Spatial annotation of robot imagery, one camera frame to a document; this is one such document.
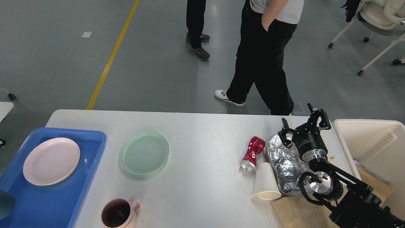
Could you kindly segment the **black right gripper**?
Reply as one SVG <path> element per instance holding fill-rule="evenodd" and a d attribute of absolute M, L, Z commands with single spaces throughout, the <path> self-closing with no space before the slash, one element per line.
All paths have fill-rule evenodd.
<path fill-rule="evenodd" d="M 308 118 L 308 126 L 299 126 L 296 129 L 289 128 L 288 122 L 282 118 L 283 128 L 278 136 L 283 146 L 291 148 L 294 144 L 301 160 L 309 162 L 315 158 L 324 158 L 328 150 L 320 136 L 321 130 L 330 130 L 331 125 L 327 113 L 323 109 L 314 108 L 308 103 L 311 115 Z M 287 134 L 292 135 L 292 140 L 287 139 Z"/>

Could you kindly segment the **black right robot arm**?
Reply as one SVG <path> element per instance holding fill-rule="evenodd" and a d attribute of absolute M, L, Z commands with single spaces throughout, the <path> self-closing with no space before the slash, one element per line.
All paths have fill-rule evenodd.
<path fill-rule="evenodd" d="M 306 123 L 292 129 L 285 118 L 278 132 L 283 146 L 298 150 L 309 171 L 303 172 L 298 187 L 310 203 L 325 206 L 329 218 L 340 228 L 403 228 L 404 221 L 394 216 L 388 206 L 380 206 L 381 199 L 373 188 L 353 175 L 327 161 L 328 150 L 321 138 L 321 130 L 331 128 L 327 113 L 308 103 L 311 115 Z"/>

